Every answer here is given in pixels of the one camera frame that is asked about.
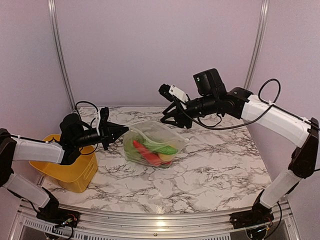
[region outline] plastic container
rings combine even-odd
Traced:
[[[60,135],[52,134],[44,140],[50,141],[54,137],[59,140]],[[90,153],[94,150],[93,146],[86,146],[82,153]],[[98,170],[96,154],[80,155],[71,165],[59,165],[44,161],[29,161],[38,171],[57,180],[57,183],[74,193],[82,193],[94,177]]]
[[[168,168],[189,140],[156,121],[129,126],[123,136],[125,159],[135,163]]]

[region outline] wall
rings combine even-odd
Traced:
[[[56,1],[76,101],[164,106],[163,83],[198,96],[193,75],[217,68],[243,86],[257,34],[259,0]]]
[[[320,119],[320,4],[316,0],[270,1],[268,23],[251,90],[258,93],[270,78],[282,84],[278,105],[307,118]],[[274,99],[276,88],[264,92]],[[274,179],[288,167],[295,147],[262,127],[249,127]],[[302,180],[289,203],[302,240],[320,236],[320,173]]]
[[[59,132],[70,112],[51,32],[46,1],[0,2],[0,127],[42,139]],[[28,162],[13,164],[32,181]],[[8,239],[20,201],[0,188],[0,239]]]

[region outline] transparent plastic bag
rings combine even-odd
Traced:
[[[189,140],[156,121],[129,126],[123,136],[125,159],[135,163],[168,168]]]

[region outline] white marble surface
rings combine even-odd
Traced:
[[[110,120],[129,125],[162,117],[162,107],[111,107]],[[94,110],[82,107],[85,122]],[[215,115],[204,122],[212,125]],[[225,116],[221,127],[242,121]],[[127,213],[196,213],[251,206],[270,184],[266,167],[247,128],[208,130],[168,125],[190,139],[170,168],[161,169],[126,161],[122,138],[108,151],[99,145],[98,171],[82,193],[67,191],[45,179],[61,204]]]

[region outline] yellow bin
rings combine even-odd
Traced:
[[[51,134],[44,140],[50,141],[52,138],[60,140],[60,135]],[[86,146],[82,153],[91,153],[93,146]],[[57,179],[58,184],[74,193],[82,193],[94,177],[98,170],[96,154],[80,155],[71,165],[59,165],[44,161],[29,161],[31,166],[40,172]]]

